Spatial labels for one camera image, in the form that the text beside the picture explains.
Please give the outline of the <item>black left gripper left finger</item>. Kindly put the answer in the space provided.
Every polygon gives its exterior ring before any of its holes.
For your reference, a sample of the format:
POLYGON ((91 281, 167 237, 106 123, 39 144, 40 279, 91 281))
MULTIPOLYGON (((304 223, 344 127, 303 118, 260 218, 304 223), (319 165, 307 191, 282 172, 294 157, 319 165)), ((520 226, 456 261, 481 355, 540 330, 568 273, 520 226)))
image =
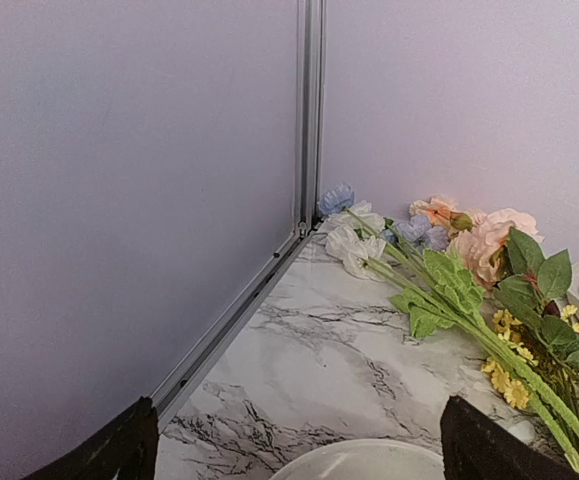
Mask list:
POLYGON ((153 479, 158 453, 157 410, 141 397, 92 437, 27 480, 153 479))

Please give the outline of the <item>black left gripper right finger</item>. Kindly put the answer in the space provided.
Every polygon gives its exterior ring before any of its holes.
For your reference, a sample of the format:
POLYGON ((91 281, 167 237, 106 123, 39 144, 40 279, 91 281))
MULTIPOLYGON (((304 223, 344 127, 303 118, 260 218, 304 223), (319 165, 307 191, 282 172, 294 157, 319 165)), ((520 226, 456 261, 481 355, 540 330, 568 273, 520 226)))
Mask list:
POLYGON ((447 480, 567 480, 579 473, 527 446, 460 396, 440 419, 447 480))

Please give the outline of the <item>green leafy fake stem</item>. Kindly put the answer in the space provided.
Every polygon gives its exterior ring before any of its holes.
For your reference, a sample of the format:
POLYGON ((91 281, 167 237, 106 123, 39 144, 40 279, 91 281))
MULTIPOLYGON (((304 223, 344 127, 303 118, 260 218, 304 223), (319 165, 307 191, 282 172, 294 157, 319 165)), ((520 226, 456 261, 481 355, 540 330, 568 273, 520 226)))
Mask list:
MULTIPOLYGON (((423 266, 432 279, 430 286, 432 287, 434 298, 439 300, 441 305, 446 307, 451 314, 453 325, 450 328, 457 327, 477 340, 485 350, 488 359, 487 349, 483 342, 478 339, 479 329, 482 325, 486 327, 493 325, 493 318, 487 321, 482 313, 482 307, 485 302, 484 289, 477 285, 472 273, 463 267, 456 256, 430 249, 415 253, 422 256, 423 266)), ((568 260, 567 252, 561 252, 546 258, 542 255, 540 249, 535 248, 532 256, 527 258, 524 270, 517 271, 505 278, 500 286, 495 288, 494 298, 501 306, 499 310, 516 310, 518 316, 522 317, 524 312, 533 309, 540 315, 554 313, 563 318, 557 309, 555 300, 557 295, 562 292, 564 286, 569 284, 570 272, 571 264, 568 260)), ((428 323, 415 327, 414 321, 417 316, 408 315, 408 317, 410 333, 416 339, 424 339, 441 329, 434 329, 428 323)), ((528 410, 537 415, 536 412, 530 409, 523 410, 528 410)), ((554 439, 574 471, 579 473, 579 444, 572 445, 564 443, 556 437, 554 439)))

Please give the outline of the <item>pink rose fake stem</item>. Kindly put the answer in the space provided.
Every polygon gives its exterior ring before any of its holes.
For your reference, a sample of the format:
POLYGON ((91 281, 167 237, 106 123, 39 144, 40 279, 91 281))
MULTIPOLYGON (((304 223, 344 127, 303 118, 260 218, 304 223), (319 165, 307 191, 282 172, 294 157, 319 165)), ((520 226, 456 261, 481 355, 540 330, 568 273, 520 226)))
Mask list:
MULTIPOLYGON (((513 209, 503 209, 491 214, 479 210, 470 213, 453 211, 449 220, 449 246, 445 251, 436 252, 456 256, 463 267, 472 273, 477 285, 485 291, 482 313, 485 320, 490 321, 501 307, 494 298, 495 288, 500 286, 505 278, 524 270, 525 262, 532 256, 535 248, 542 252, 536 221, 532 216, 513 209)), ((557 295, 555 303, 567 293, 572 277, 571 264, 570 282, 557 295)), ((576 307, 559 307, 557 303, 556 306, 561 316, 579 330, 573 320, 576 307)))

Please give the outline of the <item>blue fake flower stem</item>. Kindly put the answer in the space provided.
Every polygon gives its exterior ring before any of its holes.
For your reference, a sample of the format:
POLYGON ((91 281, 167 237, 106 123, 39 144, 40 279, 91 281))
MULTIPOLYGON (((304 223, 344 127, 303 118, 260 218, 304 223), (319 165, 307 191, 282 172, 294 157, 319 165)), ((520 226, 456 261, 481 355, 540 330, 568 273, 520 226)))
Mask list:
POLYGON ((418 200, 410 205, 408 220, 395 221, 374 212, 370 202, 357 201, 354 189, 342 183, 322 195, 318 208, 324 219, 322 228, 327 232, 348 226, 357 236, 364 237, 360 223, 348 213, 350 210, 378 231, 388 243, 395 245, 403 238, 422 252, 423 249, 447 249, 450 243, 449 217, 456 210, 457 204, 442 196, 430 197, 428 201, 418 200))

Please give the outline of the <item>yellow daisy fake bunch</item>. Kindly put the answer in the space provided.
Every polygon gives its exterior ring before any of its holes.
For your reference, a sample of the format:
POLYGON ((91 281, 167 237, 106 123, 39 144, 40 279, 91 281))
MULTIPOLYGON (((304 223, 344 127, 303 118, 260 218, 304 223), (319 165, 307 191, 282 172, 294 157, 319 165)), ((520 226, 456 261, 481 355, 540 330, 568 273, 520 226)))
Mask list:
POLYGON ((507 403, 536 412, 558 440, 579 444, 579 330, 554 313, 503 309, 478 339, 489 354, 483 370, 507 403))

